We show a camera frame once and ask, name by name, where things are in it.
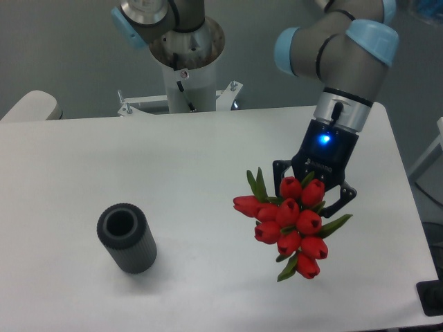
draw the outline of ribbed cylinder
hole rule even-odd
[[[157,247],[146,217],[135,205],[120,203],[106,209],[98,219],[97,235],[126,273],[146,271],[156,259]]]

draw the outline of green leaf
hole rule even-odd
[[[252,175],[251,171],[246,171],[246,177],[248,178],[248,183],[251,186],[252,193],[255,197],[257,197],[257,183],[255,182],[254,175]]]
[[[312,171],[311,173],[306,175],[306,177],[303,179],[303,181],[301,183],[302,188],[305,188],[309,184],[309,182],[311,182],[314,179],[314,177],[315,177],[314,171]]]
[[[266,197],[268,197],[268,193],[266,192],[266,185],[264,184],[263,172],[260,167],[258,167],[257,178],[255,179],[257,183],[256,194],[255,197],[261,203],[266,203]]]
[[[293,232],[294,230],[297,230],[297,228],[295,226],[287,226],[287,227],[282,228],[280,230],[280,233],[287,235],[287,234]]]
[[[319,204],[315,204],[313,207],[310,207],[309,209],[313,212],[319,214],[321,210],[323,210],[323,207],[325,206],[326,202],[320,202]]]
[[[286,255],[278,255],[278,257],[275,259],[275,261],[276,261],[277,263],[280,263],[281,261],[284,261],[285,259],[290,258],[290,256],[291,256],[291,255],[289,255],[289,256],[286,256]]]
[[[297,253],[296,253],[294,256],[292,256],[289,259],[286,267],[278,275],[277,282],[282,282],[283,280],[286,280],[296,274],[297,261],[298,261],[298,257],[297,257]]]
[[[328,237],[336,230],[338,230],[341,226],[343,226],[351,216],[352,214],[345,214],[344,216],[341,216],[337,220],[331,221],[330,223],[323,225],[322,228],[320,229],[320,232],[317,233],[317,236],[322,239]]]
[[[266,197],[266,200],[272,204],[279,206],[282,205],[282,203],[284,202],[283,197]]]

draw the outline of tabletop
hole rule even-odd
[[[441,322],[415,285],[437,279],[386,110],[375,104],[347,166],[354,216],[313,280],[234,211],[246,170],[297,151],[313,107],[0,125],[0,330],[355,331]],[[327,193],[327,202],[338,192]],[[158,247],[121,271],[96,224],[144,211]]]

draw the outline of black cable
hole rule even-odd
[[[414,182],[415,187],[417,187],[417,189],[426,197],[428,197],[432,202],[434,202],[434,204],[436,204],[439,208],[443,209],[443,203],[437,201],[436,199],[434,199],[430,194],[428,194],[426,192],[426,190],[424,190],[417,182]]]

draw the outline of tulip bouquet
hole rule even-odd
[[[289,259],[277,281],[286,280],[296,272],[312,279],[320,273],[317,260],[327,257],[323,241],[345,224],[352,216],[345,214],[335,221],[322,224],[325,206],[325,184],[314,179],[311,172],[300,182],[294,177],[282,179],[281,197],[270,197],[266,192],[262,170],[254,178],[246,173],[253,195],[234,198],[234,208],[257,219],[255,238],[266,244],[277,244],[280,255],[276,261]]]

